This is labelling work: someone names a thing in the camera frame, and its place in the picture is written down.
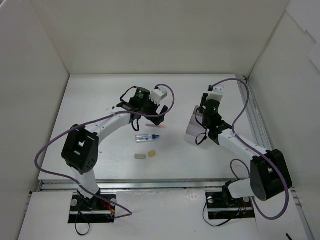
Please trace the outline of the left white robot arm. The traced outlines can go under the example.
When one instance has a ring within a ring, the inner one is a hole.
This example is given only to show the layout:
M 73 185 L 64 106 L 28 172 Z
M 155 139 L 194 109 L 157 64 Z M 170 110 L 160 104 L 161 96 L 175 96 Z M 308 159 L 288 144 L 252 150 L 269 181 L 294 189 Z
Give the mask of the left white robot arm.
M 134 131 L 139 131 L 141 116 L 151 121 L 156 126 L 165 120 L 165 113 L 169 108 L 165 105 L 160 113 L 157 110 L 168 92 L 159 86 L 149 91 L 143 87 L 133 86 L 135 94 L 124 100 L 125 93 L 120 97 L 110 118 L 102 120 L 93 127 L 81 127 L 67 135 L 61 156 L 66 164 L 72 169 L 75 180 L 78 182 L 78 192 L 82 196 L 82 204 L 89 210 L 96 209 L 100 204 L 101 194 L 97 184 L 94 167 L 98 162 L 99 145 L 118 129 L 131 125 Z

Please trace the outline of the white three-compartment organizer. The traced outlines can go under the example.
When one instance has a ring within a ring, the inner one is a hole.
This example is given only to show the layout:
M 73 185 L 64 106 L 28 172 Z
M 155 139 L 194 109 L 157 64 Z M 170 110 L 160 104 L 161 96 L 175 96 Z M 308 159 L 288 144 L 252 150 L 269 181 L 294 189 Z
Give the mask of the white three-compartment organizer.
M 199 106 L 196 105 L 184 135 L 184 140 L 193 145 L 200 143 L 206 133 L 206 130 L 196 121 L 198 120 L 200 123 L 202 123 L 203 119 L 202 114 L 197 112 L 198 108 Z

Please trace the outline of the tan yellow eraser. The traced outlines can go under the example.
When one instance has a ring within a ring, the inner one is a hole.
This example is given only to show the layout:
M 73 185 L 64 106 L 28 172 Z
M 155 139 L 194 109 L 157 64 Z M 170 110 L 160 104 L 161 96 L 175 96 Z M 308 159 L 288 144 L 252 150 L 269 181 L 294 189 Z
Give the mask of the tan yellow eraser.
M 155 155 L 156 155 L 156 152 L 154 150 L 148 152 L 148 156 L 150 158 L 154 157 Z

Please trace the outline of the clear blue-capped glue bottle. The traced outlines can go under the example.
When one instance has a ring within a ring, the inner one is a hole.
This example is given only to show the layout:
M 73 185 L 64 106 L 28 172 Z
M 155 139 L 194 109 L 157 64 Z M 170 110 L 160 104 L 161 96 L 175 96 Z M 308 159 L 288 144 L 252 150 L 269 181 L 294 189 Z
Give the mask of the clear blue-capped glue bottle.
M 139 134 L 135 136 L 135 141 L 137 143 L 147 143 L 153 142 L 160 138 L 159 134 Z

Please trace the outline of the right side aluminium rail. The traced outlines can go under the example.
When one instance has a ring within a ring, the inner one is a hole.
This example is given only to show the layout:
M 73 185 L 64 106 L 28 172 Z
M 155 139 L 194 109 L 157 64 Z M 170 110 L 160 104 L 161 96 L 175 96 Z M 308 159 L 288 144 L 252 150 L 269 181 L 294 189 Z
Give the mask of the right side aluminium rail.
M 258 143 L 259 146 L 263 146 L 267 149 L 273 149 L 273 146 L 270 142 L 270 138 L 267 133 L 267 129 L 265 127 L 264 121 L 262 119 L 261 112 L 258 107 L 257 100 L 251 90 L 251 87 L 249 87 L 249 95 L 250 99 L 248 100 L 248 106 L 246 108 L 246 114 L 249 119 L 252 135 L 254 136 L 255 141 Z M 291 195 L 293 197 L 293 200 L 295 202 L 297 212 L 299 214 L 299 217 L 301 219 L 304 231 L 306 233 L 308 240 L 314 240 L 314 235 L 312 233 L 312 230 L 310 229 L 309 223 L 306 219 L 304 209 L 302 207 L 302 203 L 298 197 L 297 191 L 294 187 L 290 189 Z

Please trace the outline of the grey white eraser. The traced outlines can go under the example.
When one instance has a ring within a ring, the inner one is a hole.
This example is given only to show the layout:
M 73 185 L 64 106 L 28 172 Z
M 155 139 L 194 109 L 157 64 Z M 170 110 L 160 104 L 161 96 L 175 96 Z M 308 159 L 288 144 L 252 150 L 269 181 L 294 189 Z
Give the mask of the grey white eraser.
M 146 157 L 147 157 L 147 156 L 146 156 L 145 154 L 137 154 L 137 153 L 136 153 L 136 154 L 134 155 L 134 158 L 135 158 L 135 159 L 139 159 L 139 160 L 146 159 Z

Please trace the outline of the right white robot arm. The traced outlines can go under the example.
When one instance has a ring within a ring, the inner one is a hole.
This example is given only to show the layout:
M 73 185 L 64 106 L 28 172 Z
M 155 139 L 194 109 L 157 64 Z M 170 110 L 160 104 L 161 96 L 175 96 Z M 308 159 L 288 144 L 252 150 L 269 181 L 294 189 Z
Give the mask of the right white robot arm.
M 219 106 L 220 102 L 214 99 L 202 99 L 200 103 L 202 124 L 208 130 L 209 138 L 249 164 L 249 178 L 227 182 L 221 193 L 222 202 L 233 206 L 243 197 L 255 197 L 265 202 L 284 193 L 288 204 L 292 180 L 283 153 L 260 147 L 245 138 L 239 140 L 241 136 L 220 116 Z

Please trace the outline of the front aluminium rail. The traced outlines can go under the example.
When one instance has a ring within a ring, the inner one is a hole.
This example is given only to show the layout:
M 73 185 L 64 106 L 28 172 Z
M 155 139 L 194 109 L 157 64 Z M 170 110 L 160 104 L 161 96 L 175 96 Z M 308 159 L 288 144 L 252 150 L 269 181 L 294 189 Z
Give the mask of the front aluminium rail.
M 102 190 L 151 190 L 151 189 L 215 189 L 221 188 L 230 178 L 222 179 L 158 179 L 158 180 L 98 180 Z M 71 180 L 40 180 L 37 191 L 70 191 L 78 185 Z

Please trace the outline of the pink highlighter pen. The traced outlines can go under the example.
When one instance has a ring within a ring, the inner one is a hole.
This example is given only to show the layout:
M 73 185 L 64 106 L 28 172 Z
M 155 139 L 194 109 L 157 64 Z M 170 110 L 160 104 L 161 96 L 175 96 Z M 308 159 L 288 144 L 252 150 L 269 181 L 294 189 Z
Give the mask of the pink highlighter pen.
M 167 126 L 163 125 L 163 124 L 155 125 L 155 124 L 147 123 L 145 126 L 148 127 L 148 128 L 167 129 Z

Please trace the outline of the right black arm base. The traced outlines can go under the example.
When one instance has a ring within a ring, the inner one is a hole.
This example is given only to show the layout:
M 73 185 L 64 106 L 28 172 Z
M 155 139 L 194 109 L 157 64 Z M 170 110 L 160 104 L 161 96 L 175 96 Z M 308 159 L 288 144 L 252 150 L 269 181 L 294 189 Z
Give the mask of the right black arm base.
M 220 190 L 206 190 L 203 218 L 210 221 L 231 221 L 240 219 L 255 219 L 256 214 L 251 200 L 231 198 Z

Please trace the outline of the aluminium rail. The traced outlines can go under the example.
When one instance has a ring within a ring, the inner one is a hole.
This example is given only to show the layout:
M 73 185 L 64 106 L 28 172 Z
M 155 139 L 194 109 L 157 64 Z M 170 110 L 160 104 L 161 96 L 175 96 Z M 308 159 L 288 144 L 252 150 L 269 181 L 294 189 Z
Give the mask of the aluminium rail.
M 258 107 L 257 100 L 251 90 L 251 87 L 249 87 L 249 95 L 250 99 L 248 100 L 248 106 L 246 108 L 246 114 L 249 119 L 252 135 L 254 136 L 255 141 L 258 143 L 259 146 L 263 146 L 267 149 L 273 149 L 273 146 L 270 142 L 270 138 L 267 133 L 267 129 L 265 127 L 264 121 L 262 119 L 261 112 Z M 302 203 L 298 197 L 297 191 L 294 187 L 290 189 L 291 195 L 293 197 L 293 200 L 295 202 L 297 212 L 299 214 L 299 217 L 301 219 L 304 231 L 306 233 L 308 240 L 314 240 L 314 235 L 312 233 L 312 230 L 310 229 L 309 223 L 306 219 L 304 209 L 302 207 Z
M 151 189 L 215 189 L 221 188 L 230 178 L 222 179 L 158 179 L 158 180 L 98 180 L 102 190 L 151 190 Z M 78 185 L 71 180 L 40 180 L 37 191 L 70 191 Z

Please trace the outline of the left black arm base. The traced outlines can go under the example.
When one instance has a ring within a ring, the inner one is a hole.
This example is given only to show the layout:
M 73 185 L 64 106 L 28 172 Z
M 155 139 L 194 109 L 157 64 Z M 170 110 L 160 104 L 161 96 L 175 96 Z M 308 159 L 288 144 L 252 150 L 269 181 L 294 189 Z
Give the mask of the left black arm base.
M 69 224 L 104 224 L 115 221 L 116 206 L 93 197 L 86 199 L 73 193 L 69 207 Z

